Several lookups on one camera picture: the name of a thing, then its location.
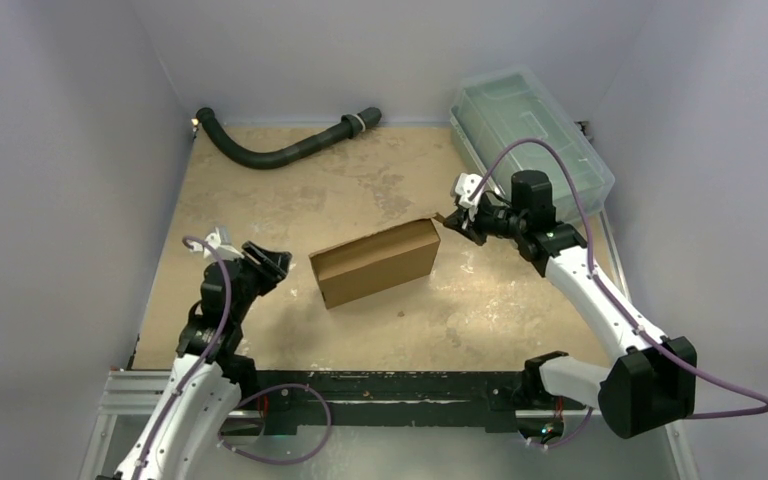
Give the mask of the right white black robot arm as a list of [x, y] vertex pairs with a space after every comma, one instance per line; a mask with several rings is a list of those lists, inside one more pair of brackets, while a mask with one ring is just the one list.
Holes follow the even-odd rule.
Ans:
[[574, 306], [612, 361], [604, 368], [560, 351], [529, 359], [514, 399], [544, 407], [566, 397], [599, 411], [623, 439], [690, 417], [696, 380], [681, 365], [696, 364], [692, 343], [667, 336], [602, 278], [588, 241], [557, 219], [544, 172], [519, 171], [511, 185], [512, 196], [504, 200], [485, 189], [481, 176], [460, 174], [451, 190], [455, 210], [444, 227], [477, 245], [490, 236], [512, 241]]

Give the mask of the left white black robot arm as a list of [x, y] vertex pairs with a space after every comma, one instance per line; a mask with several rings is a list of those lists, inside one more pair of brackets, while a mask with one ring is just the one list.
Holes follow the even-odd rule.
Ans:
[[292, 255], [252, 242], [236, 248], [215, 235], [182, 242], [211, 261], [160, 398], [114, 479], [188, 478], [228, 414], [257, 399], [255, 363], [236, 352], [242, 323], [255, 300], [286, 279]]

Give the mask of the brown cardboard box sheet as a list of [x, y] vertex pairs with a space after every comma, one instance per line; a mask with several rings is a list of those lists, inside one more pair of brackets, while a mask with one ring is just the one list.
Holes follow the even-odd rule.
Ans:
[[309, 259], [323, 303], [333, 309], [430, 275], [440, 243], [431, 216], [329, 247]]

